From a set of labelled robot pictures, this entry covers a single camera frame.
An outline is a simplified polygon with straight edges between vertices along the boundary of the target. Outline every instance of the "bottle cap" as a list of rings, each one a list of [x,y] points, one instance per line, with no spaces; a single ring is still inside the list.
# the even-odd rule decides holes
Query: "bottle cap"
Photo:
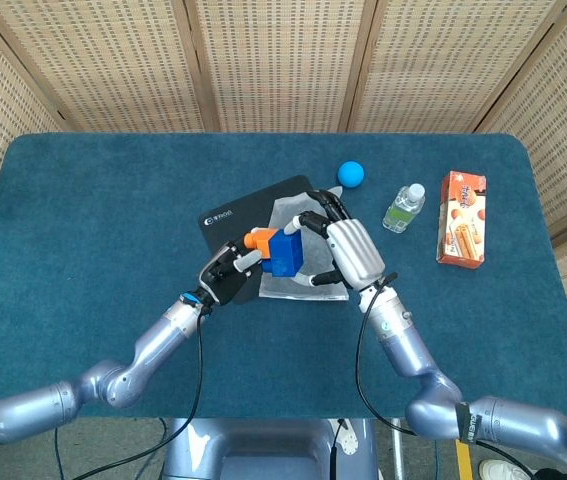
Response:
[[[420,183],[413,183],[407,189],[407,198],[410,202],[419,202],[425,196],[425,187]]]

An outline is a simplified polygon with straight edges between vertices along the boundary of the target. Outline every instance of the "yellow stripe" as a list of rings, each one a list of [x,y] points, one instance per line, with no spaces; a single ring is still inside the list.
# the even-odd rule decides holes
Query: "yellow stripe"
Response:
[[[470,460],[470,448],[456,440],[456,459],[459,464],[460,480],[473,480],[472,461]]]

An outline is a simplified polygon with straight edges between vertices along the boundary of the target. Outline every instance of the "blue block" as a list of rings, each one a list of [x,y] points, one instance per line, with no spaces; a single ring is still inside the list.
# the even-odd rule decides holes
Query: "blue block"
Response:
[[[292,235],[283,233],[283,229],[274,234],[270,241],[270,260],[263,260],[264,272],[273,277],[293,277],[303,265],[303,243],[301,231]]]

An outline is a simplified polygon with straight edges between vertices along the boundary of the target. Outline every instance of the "floor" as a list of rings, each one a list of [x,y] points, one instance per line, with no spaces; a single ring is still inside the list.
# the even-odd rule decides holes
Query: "floor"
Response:
[[[385,480],[394,479],[391,436],[383,425],[376,425],[379,464]],[[158,419],[82,418],[59,431],[59,450],[63,459],[65,478],[70,479],[97,466],[137,453],[154,445],[163,434]],[[405,478],[409,480],[435,479],[434,443],[422,438],[403,437]],[[438,442],[440,480],[458,479],[454,443]],[[517,458],[531,468],[549,466],[546,460],[516,453]],[[472,448],[472,461],[478,479],[478,463],[497,458],[492,452]],[[157,480],[162,455],[158,454],[142,474],[144,460],[104,472],[93,478]],[[52,432],[23,442],[0,446],[0,480],[58,480],[60,478],[54,456]]]

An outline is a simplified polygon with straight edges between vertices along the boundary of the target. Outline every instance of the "plastic bag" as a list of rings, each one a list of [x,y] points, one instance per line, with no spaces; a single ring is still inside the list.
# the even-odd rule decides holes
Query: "plastic bag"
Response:
[[[330,191],[340,196],[343,190],[341,187],[335,187]],[[325,215],[325,210],[306,193],[279,198],[274,202],[269,227],[283,228],[292,220],[292,217],[308,210]],[[334,270],[332,254],[321,236],[302,228],[301,238],[303,241],[303,266],[299,272],[301,275],[317,275]],[[288,277],[272,277],[269,273],[264,273],[261,277],[259,296],[288,300],[343,301],[348,299],[347,289],[342,283],[311,287],[301,285]]]

